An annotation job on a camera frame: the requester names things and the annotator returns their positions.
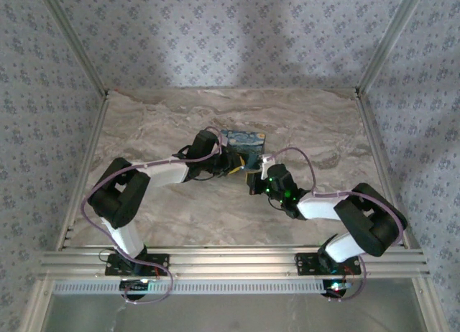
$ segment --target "gray marble table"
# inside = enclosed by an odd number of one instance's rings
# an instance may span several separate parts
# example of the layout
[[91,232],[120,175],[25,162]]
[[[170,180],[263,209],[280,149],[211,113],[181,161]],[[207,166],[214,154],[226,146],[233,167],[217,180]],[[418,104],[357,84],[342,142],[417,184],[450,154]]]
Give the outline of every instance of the gray marble table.
[[[363,181],[381,191],[352,91],[177,89],[110,92],[86,192],[113,158],[167,158],[208,125],[263,132],[266,152],[303,149],[313,161],[320,191],[351,189]],[[311,186],[308,166],[298,153],[287,152],[279,160],[300,187]],[[100,223],[94,213],[91,217]],[[271,208],[265,195],[250,196],[242,173],[158,188],[144,198],[136,224],[148,246],[319,245],[344,231],[338,221],[291,220]],[[70,244],[108,240],[78,216]]]

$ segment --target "floral wallpaper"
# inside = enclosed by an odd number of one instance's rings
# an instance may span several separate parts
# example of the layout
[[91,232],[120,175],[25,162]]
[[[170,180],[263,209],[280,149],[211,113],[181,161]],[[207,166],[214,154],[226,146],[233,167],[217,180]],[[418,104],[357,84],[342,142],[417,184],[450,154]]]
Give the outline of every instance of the floral wallpaper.
[[109,88],[348,88],[400,0],[61,3]]
[[398,200],[460,331],[460,0],[421,0],[369,99]]
[[41,0],[0,0],[0,20],[0,331],[15,331],[101,97]]

